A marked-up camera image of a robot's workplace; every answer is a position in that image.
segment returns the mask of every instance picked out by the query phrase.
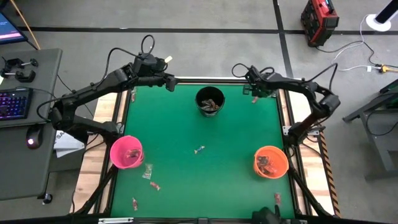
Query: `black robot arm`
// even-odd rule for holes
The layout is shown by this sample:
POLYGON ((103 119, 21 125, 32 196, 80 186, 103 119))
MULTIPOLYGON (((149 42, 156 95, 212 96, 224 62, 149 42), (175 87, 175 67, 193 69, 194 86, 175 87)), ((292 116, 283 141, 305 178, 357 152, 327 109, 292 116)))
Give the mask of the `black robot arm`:
POLYGON ((105 142, 113 143, 118 138, 118 130, 113 122, 99 123, 75 115, 76 109, 87 102, 108 93, 132 90, 135 86, 162 86, 174 91, 178 79, 165 73, 167 63, 151 54, 139 54, 134 63, 129 63, 109 74, 100 82, 90 83, 81 90, 63 95, 50 110, 49 120, 57 130, 65 131, 77 140, 87 141, 87 132, 100 134, 105 142))
POLYGON ((318 85, 311 80, 295 80, 285 78, 279 73, 274 72, 272 67, 267 67, 261 71, 254 66, 248 67, 245 74, 249 86, 244 89, 244 93, 252 92, 252 96, 267 97, 278 89, 302 93, 308 100, 311 114, 302 122, 292 125, 287 135, 287 142, 290 145, 299 145, 308 134, 308 130, 317 124, 319 119, 327 119, 340 105, 338 96, 334 95, 329 89, 318 85), (317 101, 316 93, 323 95, 323 99, 317 101))

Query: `computer mouse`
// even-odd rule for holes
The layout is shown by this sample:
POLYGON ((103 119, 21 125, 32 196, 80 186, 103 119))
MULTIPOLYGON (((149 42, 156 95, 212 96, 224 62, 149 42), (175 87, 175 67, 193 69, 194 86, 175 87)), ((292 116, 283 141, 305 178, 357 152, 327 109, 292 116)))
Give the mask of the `computer mouse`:
POLYGON ((34 124, 27 129, 26 146, 29 149, 37 149, 42 145, 43 124, 34 124))

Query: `pink bucket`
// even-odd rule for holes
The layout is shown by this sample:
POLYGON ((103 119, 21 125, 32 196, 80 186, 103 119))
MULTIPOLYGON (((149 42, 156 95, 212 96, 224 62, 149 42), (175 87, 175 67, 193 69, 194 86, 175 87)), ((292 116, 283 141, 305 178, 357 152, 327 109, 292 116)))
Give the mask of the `pink bucket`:
POLYGON ((111 147, 111 161, 119 169, 136 168, 144 161, 141 142, 132 136, 123 136, 111 147))

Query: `gray carpet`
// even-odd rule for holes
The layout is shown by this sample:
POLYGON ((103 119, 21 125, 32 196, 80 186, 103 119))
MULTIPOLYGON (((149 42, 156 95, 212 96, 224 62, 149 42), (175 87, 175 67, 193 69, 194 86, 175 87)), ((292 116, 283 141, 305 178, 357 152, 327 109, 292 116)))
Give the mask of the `gray carpet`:
MULTIPOLYGON (((358 30, 365 14, 377 13, 389 1, 334 0, 340 16, 339 30, 358 30)), ((229 28, 276 29, 271 0, 231 1, 191 0, 168 1, 98 1, 42 0, 17 1, 32 26, 59 27, 155 27, 155 28, 229 28)), ((299 16, 306 1, 279 1, 285 29, 301 29, 299 16)), ((7 14, 22 24, 12 8, 7 14)), ((392 30, 398 30, 394 19, 392 30)), ((139 51, 143 33, 36 32, 43 49, 59 47, 63 58, 59 75, 70 88, 82 88, 98 81, 104 72, 106 55, 112 47, 139 51)), ((238 62, 257 67, 273 66, 285 73, 284 60, 277 34, 154 34, 154 53, 159 57, 173 56, 168 72, 179 76, 230 77, 231 67, 238 62)), ((295 78, 310 78, 329 66, 336 54, 311 49, 303 35, 287 35, 287 46, 295 78)), ((358 35, 334 35, 325 44, 327 50, 359 40, 358 35)), ((369 35, 366 42, 376 51, 375 62, 398 64, 396 36, 369 35)), ((12 44, 0 46, 1 52, 28 50, 30 46, 12 44)), ((347 50, 338 60, 340 68, 367 65, 370 51, 365 46, 347 50)), ((109 70, 132 61, 128 55, 115 52, 109 70)), ((327 86, 330 74, 317 79, 327 86)), ((367 103, 380 88, 398 78, 397 74, 380 75, 360 68, 338 72, 333 92, 340 96, 341 106, 325 122, 326 141, 333 169, 340 210, 345 218, 396 222, 398 220, 398 179, 366 182, 364 175, 377 169, 375 153, 370 148, 359 120, 351 124, 341 118, 367 103)), ((67 89, 57 82, 55 94, 67 89)), ((88 103, 95 110, 96 101, 88 103)), ((89 116, 86 108, 78 114, 89 116)), ((35 198, 0 202, 0 219, 47 217, 67 214, 70 197, 78 172, 52 174, 49 190, 54 194, 50 205, 41 206, 35 198)))

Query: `green tabletop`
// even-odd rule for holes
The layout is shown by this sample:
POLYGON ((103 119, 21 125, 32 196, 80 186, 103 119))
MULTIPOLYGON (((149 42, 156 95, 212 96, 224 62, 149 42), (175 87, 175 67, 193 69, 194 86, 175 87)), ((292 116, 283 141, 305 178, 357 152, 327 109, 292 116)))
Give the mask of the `green tabletop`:
POLYGON ((153 164, 152 177, 142 178, 144 164, 120 170, 112 217, 250 218, 262 207, 273 210, 275 193, 281 194, 282 217, 294 217, 287 174, 270 180, 253 171, 260 147, 282 148, 276 99, 252 104, 241 85, 213 85, 224 93, 225 105, 206 118, 194 100, 204 86, 178 85, 173 93, 158 87, 137 89, 125 135, 142 143, 144 163, 153 164), (200 146, 204 150, 195 154, 200 146), (138 211, 132 207, 133 197, 138 211))

